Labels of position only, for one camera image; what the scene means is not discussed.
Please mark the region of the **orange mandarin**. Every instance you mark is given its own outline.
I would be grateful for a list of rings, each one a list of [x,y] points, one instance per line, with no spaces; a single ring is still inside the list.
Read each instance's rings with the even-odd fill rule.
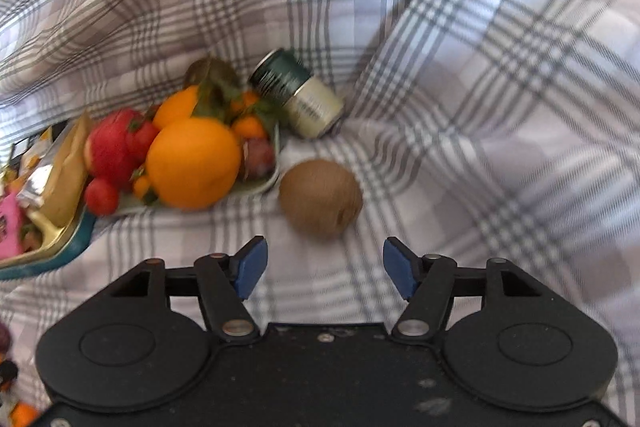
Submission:
[[[11,427],[28,427],[40,416],[38,410],[24,402],[17,402],[9,413]]]

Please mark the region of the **tan paper snack bag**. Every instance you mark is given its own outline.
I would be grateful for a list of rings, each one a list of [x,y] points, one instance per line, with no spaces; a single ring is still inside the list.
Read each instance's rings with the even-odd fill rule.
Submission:
[[[44,159],[49,167],[41,193],[32,202],[52,225],[63,228],[72,219],[84,189],[88,169],[85,144],[93,121],[87,112],[66,124]]]

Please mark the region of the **brown kiwi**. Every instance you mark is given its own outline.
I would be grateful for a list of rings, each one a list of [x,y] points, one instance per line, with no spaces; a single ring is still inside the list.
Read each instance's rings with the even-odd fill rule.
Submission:
[[[311,159],[282,176],[279,204],[295,230],[316,239],[334,239],[357,220],[363,195],[350,170],[335,161]]]

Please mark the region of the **red apple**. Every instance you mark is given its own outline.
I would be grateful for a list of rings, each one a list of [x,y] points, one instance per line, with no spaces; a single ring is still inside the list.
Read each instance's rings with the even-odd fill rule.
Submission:
[[[132,108],[123,108],[98,122],[85,143],[84,159],[88,173],[122,191],[128,191],[130,178],[140,164],[129,152],[127,134],[130,122],[141,117]]]

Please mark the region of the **dark purple plum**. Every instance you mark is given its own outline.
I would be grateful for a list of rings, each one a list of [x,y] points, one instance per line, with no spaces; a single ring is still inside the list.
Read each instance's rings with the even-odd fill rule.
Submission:
[[[0,323],[0,355],[4,357],[11,349],[12,346],[12,335],[10,330],[4,325]]]

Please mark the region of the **teal snack tray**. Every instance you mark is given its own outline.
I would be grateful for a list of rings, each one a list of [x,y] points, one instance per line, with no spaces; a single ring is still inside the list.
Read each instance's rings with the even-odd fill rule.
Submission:
[[[32,207],[49,171],[49,167],[44,167],[44,156],[70,122],[59,122],[14,143],[9,162],[1,169],[1,200],[8,193],[16,193],[23,213],[21,240],[24,249],[21,255],[1,260],[4,281],[58,269],[78,257],[89,244],[96,217],[82,202],[84,190],[75,214],[63,228],[52,225]]]

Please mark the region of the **pink snack packet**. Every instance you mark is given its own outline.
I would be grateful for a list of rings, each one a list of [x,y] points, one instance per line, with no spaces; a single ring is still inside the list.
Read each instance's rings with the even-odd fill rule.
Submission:
[[[4,195],[0,208],[0,259],[10,259],[23,254],[21,229],[23,213],[16,193]]]

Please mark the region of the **small red tomato on plate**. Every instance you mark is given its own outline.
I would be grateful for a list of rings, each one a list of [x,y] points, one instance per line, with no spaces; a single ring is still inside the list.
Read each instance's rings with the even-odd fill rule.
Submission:
[[[119,191],[104,179],[92,179],[85,189],[87,208],[98,217],[112,215],[119,205]]]

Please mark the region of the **white fruit plate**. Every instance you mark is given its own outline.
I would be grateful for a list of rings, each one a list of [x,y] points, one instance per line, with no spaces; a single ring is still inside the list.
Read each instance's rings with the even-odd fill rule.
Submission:
[[[241,165],[235,184],[233,184],[231,191],[221,200],[228,196],[256,195],[265,192],[273,186],[278,175],[279,144],[276,136],[268,139],[246,139],[236,133],[234,134],[241,145]],[[119,205],[113,215],[133,213],[144,206],[172,208],[160,202],[160,199],[152,189],[149,176],[145,170],[146,155],[148,155],[155,138],[147,148],[142,146],[135,147],[127,140],[129,152],[137,159],[140,166],[131,175],[130,189],[128,191],[117,189],[119,191]]]

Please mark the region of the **green cream tin can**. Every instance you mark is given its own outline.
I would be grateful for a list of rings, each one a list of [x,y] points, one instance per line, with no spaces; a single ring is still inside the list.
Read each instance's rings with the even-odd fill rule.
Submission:
[[[304,139],[320,138],[344,113],[344,101],[282,48],[272,50],[258,63],[248,83],[279,104],[291,128]]]

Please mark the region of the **grey plaid bed sheet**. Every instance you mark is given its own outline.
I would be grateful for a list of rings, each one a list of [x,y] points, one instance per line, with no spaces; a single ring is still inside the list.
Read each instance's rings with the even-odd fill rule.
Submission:
[[[357,222],[306,239],[274,192],[98,222],[66,267],[1,286],[23,399],[47,406],[36,343],[108,282],[256,234],[270,250],[248,304],[258,323],[393,323],[393,235],[462,265],[508,258],[588,312],[620,354],[608,405],[637,425],[639,0],[1,0],[2,150],[82,113],[160,103],[203,56],[247,76],[277,48],[347,108],[323,139],[287,139],[281,164],[352,170]]]

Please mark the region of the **big orange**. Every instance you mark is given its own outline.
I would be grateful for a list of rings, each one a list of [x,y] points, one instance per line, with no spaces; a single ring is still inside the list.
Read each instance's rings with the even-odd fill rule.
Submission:
[[[241,159],[240,141],[228,126],[213,118],[190,117],[157,135],[145,170],[162,204],[200,210],[231,191]]]

